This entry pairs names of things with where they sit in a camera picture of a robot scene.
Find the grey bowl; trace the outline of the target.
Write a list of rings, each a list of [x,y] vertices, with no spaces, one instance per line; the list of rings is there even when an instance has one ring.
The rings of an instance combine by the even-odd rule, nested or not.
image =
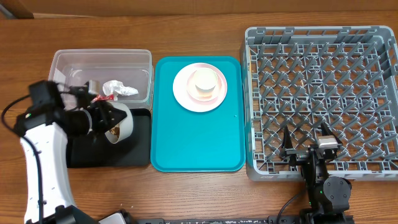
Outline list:
[[[134,119],[130,109],[125,104],[111,102],[111,105],[116,109],[126,112],[127,114],[127,116],[116,125],[116,129],[119,130],[117,134],[113,134],[111,131],[105,132],[107,140],[112,144],[116,144],[128,138],[132,134],[134,129]]]

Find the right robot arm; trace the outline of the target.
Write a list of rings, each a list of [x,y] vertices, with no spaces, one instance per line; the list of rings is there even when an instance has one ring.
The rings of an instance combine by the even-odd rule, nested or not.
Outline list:
[[[305,181],[305,188],[293,196],[280,209],[276,222],[281,223],[286,207],[306,193],[309,207],[299,211],[296,217],[285,218],[291,223],[354,223],[347,217],[351,196],[351,182],[343,177],[331,176],[327,164],[337,157],[342,141],[329,129],[326,123],[320,125],[322,135],[306,150],[293,148],[288,127],[284,127],[280,156],[289,160],[290,166],[299,166]]]

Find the white tissue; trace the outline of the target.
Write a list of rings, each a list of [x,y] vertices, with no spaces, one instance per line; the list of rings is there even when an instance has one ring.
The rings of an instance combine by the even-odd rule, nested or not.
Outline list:
[[[103,93],[106,96],[113,95],[122,95],[122,96],[131,96],[138,94],[138,90],[130,87],[124,86],[123,82],[118,80],[110,80],[103,84]]]

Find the red snack wrapper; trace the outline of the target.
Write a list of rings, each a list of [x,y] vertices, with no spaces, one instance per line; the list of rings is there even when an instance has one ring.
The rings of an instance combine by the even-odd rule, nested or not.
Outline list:
[[[113,101],[114,100],[114,95],[108,95],[108,96],[97,95],[96,97],[94,97],[92,99],[92,102],[95,102],[95,101],[108,101],[108,100]]]

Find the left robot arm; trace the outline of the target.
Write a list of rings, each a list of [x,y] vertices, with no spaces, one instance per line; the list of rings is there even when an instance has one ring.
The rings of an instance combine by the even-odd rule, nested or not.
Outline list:
[[[75,205],[68,177],[68,140],[109,134],[115,126],[133,121],[126,105],[97,101],[87,86],[69,90],[78,100],[78,110],[66,110],[61,94],[55,82],[30,85],[32,106],[17,117],[13,128],[26,161],[25,223],[97,223]]]

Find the white paper cup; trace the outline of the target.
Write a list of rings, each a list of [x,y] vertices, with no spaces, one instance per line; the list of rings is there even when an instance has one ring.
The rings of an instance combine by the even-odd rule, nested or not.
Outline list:
[[[194,74],[194,83],[198,91],[203,93],[212,92],[218,83],[218,76],[210,68],[200,68]]]

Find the brown food piece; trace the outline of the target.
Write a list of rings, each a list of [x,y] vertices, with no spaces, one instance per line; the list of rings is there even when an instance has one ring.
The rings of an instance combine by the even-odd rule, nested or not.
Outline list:
[[[109,130],[109,132],[118,138],[120,136],[120,125],[115,125],[112,129]]]

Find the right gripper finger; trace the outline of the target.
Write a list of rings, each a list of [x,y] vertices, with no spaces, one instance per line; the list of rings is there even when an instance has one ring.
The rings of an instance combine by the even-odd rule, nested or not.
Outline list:
[[[282,141],[282,148],[284,150],[292,150],[293,145],[290,137],[290,132],[287,126],[284,126],[284,137]]]
[[[331,131],[328,125],[325,122],[322,122],[321,125],[322,136],[333,136],[336,142],[342,145],[342,141]]]

